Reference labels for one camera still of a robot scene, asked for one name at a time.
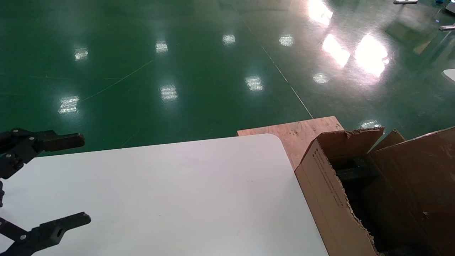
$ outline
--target box flap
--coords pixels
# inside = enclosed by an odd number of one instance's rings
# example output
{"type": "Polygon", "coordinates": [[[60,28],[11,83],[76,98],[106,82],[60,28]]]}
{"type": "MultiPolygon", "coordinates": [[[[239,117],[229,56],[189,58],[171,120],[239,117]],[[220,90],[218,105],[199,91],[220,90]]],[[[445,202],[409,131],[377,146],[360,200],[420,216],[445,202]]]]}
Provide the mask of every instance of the box flap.
{"type": "Polygon", "coordinates": [[[369,155],[440,254],[452,255],[455,128],[429,133],[369,155]]]}
{"type": "Polygon", "coordinates": [[[328,159],[364,155],[384,134],[384,127],[321,133],[316,139],[328,159]]]}
{"type": "Polygon", "coordinates": [[[412,209],[455,214],[455,128],[374,151],[371,158],[412,209]]]}
{"type": "MultiPolygon", "coordinates": [[[[351,133],[333,133],[336,135],[330,136],[326,133],[323,136],[326,145],[332,141],[338,149],[342,146],[350,149],[347,151],[349,153],[364,152],[366,145],[362,145],[360,141],[356,146],[346,143],[351,133]]],[[[353,214],[343,186],[324,155],[318,138],[310,144],[295,174],[327,252],[330,256],[376,256],[373,239],[353,214]]]]}
{"type": "Polygon", "coordinates": [[[380,149],[396,145],[406,141],[404,137],[395,129],[393,129],[381,142],[379,142],[371,151],[378,151],[380,149]]]}

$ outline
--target metal stand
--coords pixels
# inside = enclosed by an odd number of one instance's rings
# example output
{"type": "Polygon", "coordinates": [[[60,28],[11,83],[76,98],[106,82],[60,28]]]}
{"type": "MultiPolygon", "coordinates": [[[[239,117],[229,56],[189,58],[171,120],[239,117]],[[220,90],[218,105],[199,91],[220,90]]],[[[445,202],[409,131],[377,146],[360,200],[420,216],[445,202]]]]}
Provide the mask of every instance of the metal stand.
{"type": "Polygon", "coordinates": [[[440,31],[455,30],[455,24],[447,25],[447,26],[440,26],[439,30],[440,31]]]}
{"type": "Polygon", "coordinates": [[[410,4],[417,4],[418,0],[394,0],[394,4],[396,5],[410,5],[410,4]]]}

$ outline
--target floor line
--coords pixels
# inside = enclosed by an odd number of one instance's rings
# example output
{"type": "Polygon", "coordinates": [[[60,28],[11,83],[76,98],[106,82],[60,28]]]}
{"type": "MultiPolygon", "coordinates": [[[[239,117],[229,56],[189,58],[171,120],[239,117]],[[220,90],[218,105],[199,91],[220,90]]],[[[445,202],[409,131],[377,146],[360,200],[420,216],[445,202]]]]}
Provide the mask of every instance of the floor line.
{"type": "Polygon", "coordinates": [[[105,90],[107,90],[107,89],[111,88],[112,86],[114,86],[114,85],[116,85],[116,84],[120,83],[121,81],[125,80],[125,78],[127,78],[127,77],[129,77],[130,75],[132,75],[132,74],[136,73],[136,72],[137,72],[137,71],[139,71],[141,68],[143,68],[143,67],[147,66],[148,64],[150,64],[150,63],[151,63],[152,61],[154,61],[154,60],[155,60],[155,59],[153,59],[153,60],[151,60],[151,61],[149,61],[149,62],[145,63],[144,65],[142,65],[142,67],[140,67],[140,68],[136,69],[135,71],[131,72],[131,73],[130,73],[129,75],[127,75],[126,77],[124,77],[124,78],[120,79],[119,81],[117,81],[117,82],[115,82],[115,83],[113,83],[113,84],[109,85],[108,87],[106,87],[106,88],[102,89],[101,91],[99,91],[99,92],[97,92],[97,93],[93,94],[92,96],[90,96],[90,97],[87,97],[87,98],[85,98],[85,99],[81,100],[81,102],[82,102],[82,101],[85,101],[85,100],[88,100],[88,99],[90,99],[91,97],[94,97],[94,96],[96,96],[96,95],[98,95],[98,94],[100,94],[100,93],[104,92],[105,90]]]}
{"type": "Polygon", "coordinates": [[[254,37],[254,39],[256,40],[256,42],[261,46],[261,48],[264,50],[265,54],[267,54],[268,58],[270,59],[270,61],[273,63],[273,65],[275,66],[275,68],[278,70],[278,72],[280,72],[281,76],[284,78],[284,80],[286,81],[286,83],[288,83],[289,87],[291,87],[292,91],[294,92],[295,96],[297,96],[297,99],[300,101],[300,103],[303,105],[303,107],[307,110],[308,112],[308,115],[310,115],[311,119],[314,119],[314,117],[312,116],[312,114],[310,113],[310,111],[308,110],[307,106],[305,106],[305,103],[302,101],[302,99],[298,96],[298,94],[295,92],[294,88],[292,87],[291,83],[289,83],[289,81],[286,79],[286,77],[284,76],[284,74],[281,72],[281,70],[278,68],[277,64],[275,64],[275,62],[273,61],[272,57],[270,57],[270,55],[268,54],[268,52],[265,50],[265,48],[262,46],[262,44],[256,39],[256,37],[254,36],[253,34],[253,31],[251,31],[250,27],[248,26],[248,24],[245,22],[245,20],[243,20],[242,18],[242,15],[240,15],[240,13],[238,12],[237,8],[235,8],[232,4],[231,4],[232,8],[234,8],[234,10],[237,12],[238,16],[240,17],[240,19],[242,20],[242,22],[245,24],[245,26],[248,28],[248,30],[250,31],[250,34],[254,37]]]}

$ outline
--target torn cardboard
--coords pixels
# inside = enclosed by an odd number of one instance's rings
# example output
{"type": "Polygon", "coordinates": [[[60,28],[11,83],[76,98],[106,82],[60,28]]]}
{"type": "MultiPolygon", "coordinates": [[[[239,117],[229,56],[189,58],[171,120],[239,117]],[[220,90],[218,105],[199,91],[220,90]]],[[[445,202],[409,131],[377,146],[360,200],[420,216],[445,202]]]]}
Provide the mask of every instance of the torn cardboard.
{"type": "Polygon", "coordinates": [[[330,256],[374,256],[373,237],[354,215],[333,166],[364,157],[381,174],[362,194],[380,232],[399,247],[422,244],[454,255],[455,128],[405,141],[384,128],[319,135],[295,174],[330,256]]]}

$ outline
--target white object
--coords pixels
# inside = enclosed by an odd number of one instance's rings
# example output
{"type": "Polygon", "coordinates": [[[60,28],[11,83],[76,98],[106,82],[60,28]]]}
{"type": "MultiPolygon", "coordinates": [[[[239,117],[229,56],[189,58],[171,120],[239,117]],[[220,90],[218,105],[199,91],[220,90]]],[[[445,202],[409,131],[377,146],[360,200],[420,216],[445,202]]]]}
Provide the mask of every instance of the white object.
{"type": "Polygon", "coordinates": [[[328,255],[271,134],[36,158],[4,184],[0,216],[26,230],[92,218],[34,256],[328,255]]]}
{"type": "Polygon", "coordinates": [[[418,0],[394,0],[396,5],[417,4],[418,0]]]}
{"type": "Polygon", "coordinates": [[[447,10],[455,13],[455,1],[454,0],[450,0],[450,2],[447,4],[447,6],[445,8],[447,10]]]}
{"type": "Polygon", "coordinates": [[[455,69],[446,69],[442,72],[442,76],[455,84],[455,69]]]}

